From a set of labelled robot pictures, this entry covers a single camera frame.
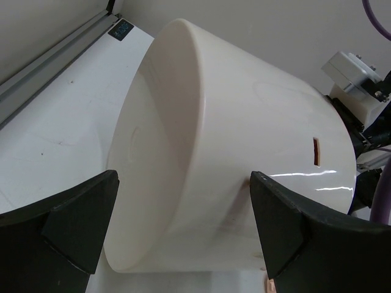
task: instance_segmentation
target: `white tabletop surface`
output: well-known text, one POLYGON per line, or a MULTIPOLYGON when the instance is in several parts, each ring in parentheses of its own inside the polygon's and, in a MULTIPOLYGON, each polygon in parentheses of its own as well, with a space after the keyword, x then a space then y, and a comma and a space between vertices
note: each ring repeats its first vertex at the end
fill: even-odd
MULTIPOLYGON (((104 34, 0 130, 0 214, 69 189, 106 169, 115 124, 153 38, 104 34)), ((102 253, 89 293, 263 292, 265 273, 119 274, 102 253)))

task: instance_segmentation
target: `black digital display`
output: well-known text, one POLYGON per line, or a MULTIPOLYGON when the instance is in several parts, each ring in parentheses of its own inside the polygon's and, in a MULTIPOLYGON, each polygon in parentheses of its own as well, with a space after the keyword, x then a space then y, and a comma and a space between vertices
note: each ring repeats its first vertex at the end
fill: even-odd
POLYGON ((116 38, 118 41, 122 41, 127 34, 134 28, 134 26, 126 20, 120 20, 110 31, 109 35, 116 38))

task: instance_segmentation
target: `gray metal frame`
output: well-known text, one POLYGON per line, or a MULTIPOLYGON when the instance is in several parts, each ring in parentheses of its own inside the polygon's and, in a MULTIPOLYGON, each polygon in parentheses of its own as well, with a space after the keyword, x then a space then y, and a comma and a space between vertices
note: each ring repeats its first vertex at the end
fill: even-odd
POLYGON ((55 78, 118 18, 101 12, 56 46, 0 85, 0 123, 55 78))

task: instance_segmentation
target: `rectangular hole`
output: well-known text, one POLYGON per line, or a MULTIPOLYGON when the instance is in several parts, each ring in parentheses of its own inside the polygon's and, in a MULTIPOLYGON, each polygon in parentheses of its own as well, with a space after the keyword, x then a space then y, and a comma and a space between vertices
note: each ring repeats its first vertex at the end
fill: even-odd
POLYGON ((319 139, 316 137, 313 138, 313 164, 315 166, 320 166, 320 149, 319 149, 319 139))

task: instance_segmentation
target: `purple tube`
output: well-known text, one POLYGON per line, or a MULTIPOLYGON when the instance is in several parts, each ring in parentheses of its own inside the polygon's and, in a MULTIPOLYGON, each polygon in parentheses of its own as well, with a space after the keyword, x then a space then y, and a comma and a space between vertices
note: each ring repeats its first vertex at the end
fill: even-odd
POLYGON ((386 39, 391 41, 391 33, 387 31, 378 21, 378 19, 375 17, 375 14, 372 11, 371 4, 369 3, 369 0, 362 0, 362 5, 364 5, 365 13, 367 14, 367 17, 369 18, 371 24, 375 27, 375 29, 378 30, 380 34, 383 35, 386 39))
POLYGON ((388 225, 391 211, 391 158, 381 173, 373 197, 370 221, 388 225))

